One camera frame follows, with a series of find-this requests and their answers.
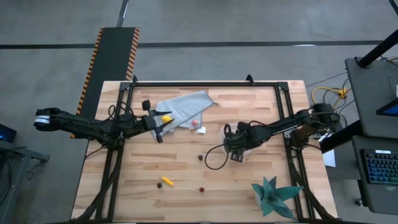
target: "white paper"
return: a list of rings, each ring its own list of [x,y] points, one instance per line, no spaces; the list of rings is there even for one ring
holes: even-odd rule
[[[198,134],[206,134],[206,128],[205,127],[198,128],[197,133]]]
[[[321,142],[323,139],[326,138],[326,135],[321,136],[319,141]],[[332,149],[326,153],[322,154],[323,157],[323,162],[325,163],[325,166],[328,167],[336,167],[336,159],[335,159],[335,150]]]

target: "computer monitor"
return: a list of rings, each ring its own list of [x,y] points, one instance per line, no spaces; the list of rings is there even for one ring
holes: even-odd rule
[[[0,141],[13,142],[16,134],[15,130],[0,124]]]
[[[376,110],[376,114],[384,116],[398,116],[398,98],[391,101],[386,106]]]

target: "keyboard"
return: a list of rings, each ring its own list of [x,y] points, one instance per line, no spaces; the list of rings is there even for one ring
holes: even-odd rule
[[[398,151],[361,149],[370,184],[398,185]]]

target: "yellow object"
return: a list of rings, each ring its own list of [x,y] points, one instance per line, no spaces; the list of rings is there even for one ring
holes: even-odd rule
[[[174,183],[173,183],[171,180],[167,179],[166,177],[162,177],[162,180],[163,180],[166,184],[169,184],[171,187],[174,186]]]
[[[338,99],[336,100],[336,103],[333,105],[333,109],[336,108],[337,103],[341,100],[347,97],[347,93],[351,91],[351,88],[349,88],[348,90],[346,90],[346,88],[344,88],[343,90],[338,90],[337,94],[338,94]]]
[[[162,117],[163,123],[167,123],[167,122],[169,122],[171,120],[172,120],[172,118],[170,116],[168,116],[168,115],[165,115],[165,116]]]
[[[330,90],[330,91],[334,91],[335,93],[338,93],[339,90],[334,89],[334,88],[329,88],[329,87],[324,87],[324,86],[320,86],[320,87],[316,87],[315,89],[312,90],[311,92],[311,96],[312,96],[312,101],[313,103],[317,103],[315,101],[315,91],[317,90]]]
[[[346,98],[347,97],[347,92],[349,92],[351,89],[347,90],[346,88],[343,88],[342,90],[338,90],[337,94],[339,95],[340,98]]]

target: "yellow toy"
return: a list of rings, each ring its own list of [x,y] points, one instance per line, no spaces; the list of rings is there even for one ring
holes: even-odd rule
[[[165,115],[165,116],[162,117],[163,123],[167,123],[167,122],[169,122],[171,120],[172,120],[172,118],[170,116],[168,116],[168,115]]]
[[[163,180],[166,184],[169,184],[171,187],[174,186],[174,183],[171,182],[171,180],[167,179],[166,177],[162,177],[162,180]]]

